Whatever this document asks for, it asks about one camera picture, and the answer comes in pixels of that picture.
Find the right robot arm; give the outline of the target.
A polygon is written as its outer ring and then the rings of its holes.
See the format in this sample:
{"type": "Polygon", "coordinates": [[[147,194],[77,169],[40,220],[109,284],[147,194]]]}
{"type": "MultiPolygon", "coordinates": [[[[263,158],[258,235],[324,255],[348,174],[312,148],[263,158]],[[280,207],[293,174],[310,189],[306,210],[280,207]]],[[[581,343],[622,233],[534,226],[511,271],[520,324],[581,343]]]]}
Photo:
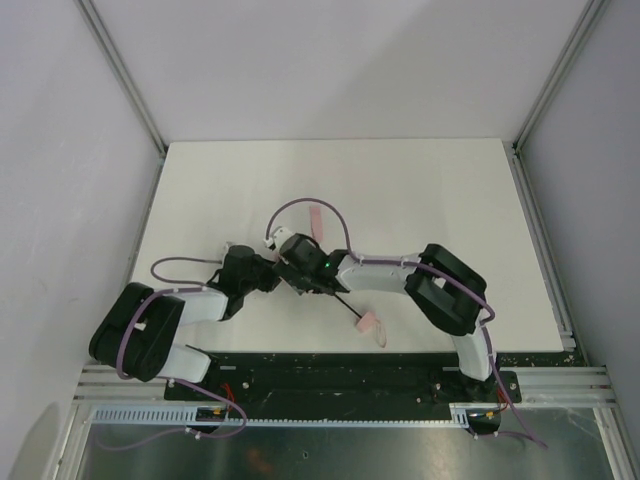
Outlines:
{"type": "Polygon", "coordinates": [[[461,375],[496,378],[496,355],[486,324],[495,311],[486,281],[438,244],[421,253],[376,257],[349,249],[325,252],[313,238],[279,229],[265,241],[277,254],[274,271],[300,294],[336,296],[359,291],[405,295],[438,330],[452,338],[461,375]]]}

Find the pink folding umbrella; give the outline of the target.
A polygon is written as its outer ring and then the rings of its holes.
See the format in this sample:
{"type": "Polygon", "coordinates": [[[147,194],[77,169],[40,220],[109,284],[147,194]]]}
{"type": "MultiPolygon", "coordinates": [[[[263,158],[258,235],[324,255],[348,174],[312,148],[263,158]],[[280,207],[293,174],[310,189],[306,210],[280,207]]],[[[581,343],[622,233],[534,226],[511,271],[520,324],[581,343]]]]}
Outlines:
{"type": "MultiPolygon", "coordinates": [[[[335,289],[335,294],[327,296],[337,300],[355,316],[356,330],[362,334],[370,333],[378,347],[386,348],[388,343],[386,329],[376,314],[370,310],[360,312],[342,298],[344,294],[354,290],[353,287],[344,284],[344,274],[358,266],[359,262],[353,258],[347,248],[330,253],[322,249],[321,242],[324,240],[322,208],[328,204],[312,199],[308,202],[310,233],[306,235],[293,232],[294,236],[279,251],[274,251],[276,262],[283,261],[330,284],[335,289]]],[[[269,220],[267,234],[275,229],[274,222],[274,219],[269,220]]]]}

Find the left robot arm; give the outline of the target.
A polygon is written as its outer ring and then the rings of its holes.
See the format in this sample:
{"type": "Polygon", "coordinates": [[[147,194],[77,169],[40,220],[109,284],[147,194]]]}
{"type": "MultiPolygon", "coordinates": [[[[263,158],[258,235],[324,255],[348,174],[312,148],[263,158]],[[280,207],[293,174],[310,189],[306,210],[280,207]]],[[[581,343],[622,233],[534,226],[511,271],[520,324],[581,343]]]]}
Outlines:
{"type": "Polygon", "coordinates": [[[201,382],[212,358],[178,344],[178,329],[227,321],[244,306],[247,295],[271,292],[280,283],[275,262],[248,246],[230,246],[219,264],[205,283],[177,282],[165,290],[139,282],[126,285],[90,340],[91,358],[115,368],[123,379],[201,382]]]}

